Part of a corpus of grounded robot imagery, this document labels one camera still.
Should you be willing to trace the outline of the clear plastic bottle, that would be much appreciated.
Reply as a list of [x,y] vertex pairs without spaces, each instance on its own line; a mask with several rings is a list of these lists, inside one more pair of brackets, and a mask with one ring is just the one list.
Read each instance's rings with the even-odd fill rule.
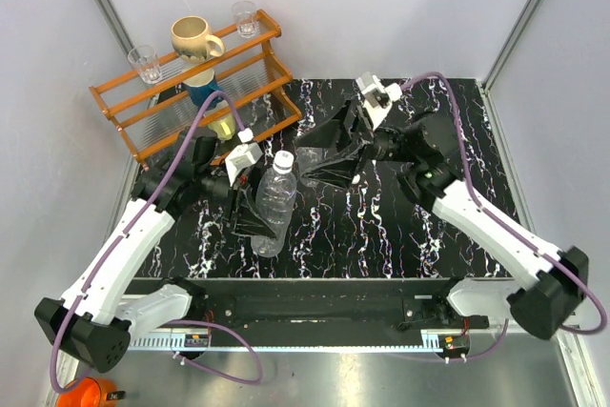
[[317,182],[306,178],[304,173],[319,162],[323,161],[326,157],[327,151],[322,148],[298,147],[295,152],[300,182],[305,187],[314,188]]
[[272,164],[263,174],[255,204],[276,232],[276,239],[253,236],[251,246],[254,254],[274,257],[282,251],[295,207],[296,189],[297,180],[293,170],[280,174],[273,169]]

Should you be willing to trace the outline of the white bottle cap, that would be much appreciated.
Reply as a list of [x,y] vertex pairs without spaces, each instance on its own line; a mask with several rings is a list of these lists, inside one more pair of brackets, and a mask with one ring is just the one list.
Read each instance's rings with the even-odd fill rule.
[[292,153],[280,150],[274,156],[273,169],[280,174],[290,173],[294,162],[295,157]]

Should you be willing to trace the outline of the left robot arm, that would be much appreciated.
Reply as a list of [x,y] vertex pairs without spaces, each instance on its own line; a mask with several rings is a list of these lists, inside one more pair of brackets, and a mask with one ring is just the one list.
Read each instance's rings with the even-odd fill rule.
[[259,145],[240,144],[215,166],[217,146],[216,138],[200,136],[164,153],[136,179],[117,227],[86,271],[60,298],[41,299],[34,316],[55,354],[107,373],[138,338],[175,320],[193,327],[212,317],[206,290],[180,277],[129,305],[121,299],[149,252],[202,197],[225,200],[234,234],[273,235],[254,204]]

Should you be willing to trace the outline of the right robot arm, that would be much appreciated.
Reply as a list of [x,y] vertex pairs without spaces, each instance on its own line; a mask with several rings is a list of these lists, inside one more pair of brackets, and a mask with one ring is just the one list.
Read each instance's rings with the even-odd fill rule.
[[405,129],[376,127],[356,101],[348,101],[295,144],[327,151],[303,176],[340,189],[349,188],[370,161],[406,164],[396,180],[407,200],[466,234],[511,275],[503,286],[453,280],[432,306],[441,326],[473,315],[511,318],[531,336],[548,340],[585,299],[587,255],[540,239],[467,183],[450,116],[424,112]]

